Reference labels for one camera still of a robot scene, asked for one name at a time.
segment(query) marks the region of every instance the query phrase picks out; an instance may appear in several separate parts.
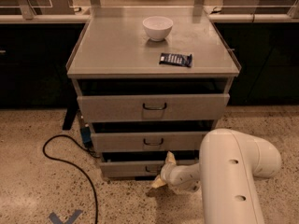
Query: drawer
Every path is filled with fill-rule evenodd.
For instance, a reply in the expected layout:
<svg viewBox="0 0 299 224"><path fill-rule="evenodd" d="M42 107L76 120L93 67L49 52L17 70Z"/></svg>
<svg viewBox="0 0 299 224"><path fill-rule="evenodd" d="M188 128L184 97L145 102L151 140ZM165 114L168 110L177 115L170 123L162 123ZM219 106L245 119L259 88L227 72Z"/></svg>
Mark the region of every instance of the drawer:
<svg viewBox="0 0 299 224"><path fill-rule="evenodd" d="M79 96L87 122L219 119L229 94Z"/></svg>
<svg viewBox="0 0 299 224"><path fill-rule="evenodd" d="M178 165L192 165L198 160L178 160ZM103 162L100 168L105 177L156 176L161 172L164 161Z"/></svg>
<svg viewBox="0 0 299 224"><path fill-rule="evenodd" d="M92 133L94 150L101 152L122 151L171 151L199 150L204 132L179 133Z"/></svg>

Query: drawer cabinet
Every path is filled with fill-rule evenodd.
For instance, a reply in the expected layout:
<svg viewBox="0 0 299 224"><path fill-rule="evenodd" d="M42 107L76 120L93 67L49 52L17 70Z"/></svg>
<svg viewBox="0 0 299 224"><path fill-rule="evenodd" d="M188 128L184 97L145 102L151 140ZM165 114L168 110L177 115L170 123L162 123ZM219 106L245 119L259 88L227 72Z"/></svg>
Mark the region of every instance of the drawer cabinet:
<svg viewBox="0 0 299 224"><path fill-rule="evenodd" d="M202 139L221 118L239 70L204 11L196 9L95 10L68 76L104 177L153 178L168 151L178 164L199 162ZM147 38L142 21L149 16L173 20L165 41ZM159 64L162 52L191 53L193 65Z"/></svg>

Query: floor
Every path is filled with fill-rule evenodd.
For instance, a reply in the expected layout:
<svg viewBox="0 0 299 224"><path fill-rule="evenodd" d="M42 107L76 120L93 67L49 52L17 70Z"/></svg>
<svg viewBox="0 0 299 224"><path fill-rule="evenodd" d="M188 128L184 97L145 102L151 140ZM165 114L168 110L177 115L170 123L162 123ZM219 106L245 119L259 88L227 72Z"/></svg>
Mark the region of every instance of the floor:
<svg viewBox="0 0 299 224"><path fill-rule="evenodd" d="M65 110L0 110L0 223L94 223L94 198L86 177L73 166L47 159L45 142L68 134L81 143L78 120L62 131ZM218 128L267 139L282 156L273 178L255 182L266 224L299 219L299 106L228 106ZM46 152L81 167L95 185L99 223L204 224L201 191L152 189L150 181L105 180L98 159L67 138Z"/></svg>

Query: bowl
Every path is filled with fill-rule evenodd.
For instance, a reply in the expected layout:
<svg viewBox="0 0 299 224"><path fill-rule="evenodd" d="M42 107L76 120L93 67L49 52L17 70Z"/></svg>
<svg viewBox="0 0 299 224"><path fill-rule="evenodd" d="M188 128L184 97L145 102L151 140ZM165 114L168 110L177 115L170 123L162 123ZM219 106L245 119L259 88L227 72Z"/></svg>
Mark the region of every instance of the bowl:
<svg viewBox="0 0 299 224"><path fill-rule="evenodd" d="M143 20L143 28L149 38L153 41L162 41L169 34L173 26L173 21L166 17L148 17Z"/></svg>

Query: black cable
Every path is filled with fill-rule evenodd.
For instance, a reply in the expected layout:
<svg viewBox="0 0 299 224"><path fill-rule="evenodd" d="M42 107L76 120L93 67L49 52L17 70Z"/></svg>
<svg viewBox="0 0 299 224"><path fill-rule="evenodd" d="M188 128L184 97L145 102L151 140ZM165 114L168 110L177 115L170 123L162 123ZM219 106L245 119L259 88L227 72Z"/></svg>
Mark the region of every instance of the black cable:
<svg viewBox="0 0 299 224"><path fill-rule="evenodd" d="M51 156L49 156L47 153L46 153L46 146L47 144L52 141L53 139L57 138L57 137L65 137L65 138L68 138L70 140L72 140L78 147L80 147L82 150L88 152L89 154L91 154L91 151L89 149L85 149L83 148L74 138L72 138L71 136L68 136L66 134L57 134L55 136L53 136L52 138L50 138L43 146L43 153L44 155L50 159L50 160L53 160L53 161L61 161L61 162L64 162L64 163L67 163L67 164L70 164L72 166L74 166L75 168L79 169L85 176L86 178L89 180L91 186L92 186L92 189L93 189L93 197L94 197L94 202L95 202L95 218L94 218L94 224L97 224L98 223L98 200L97 200L97 195L96 195L96 191L95 191L95 187L94 187L94 184L92 182L92 180L90 179L90 177L85 173L85 171L83 169L81 169L79 166L77 166L75 163L71 162L71 161L65 161L65 160L61 160L61 159L57 159L57 158L53 158Z"/></svg>

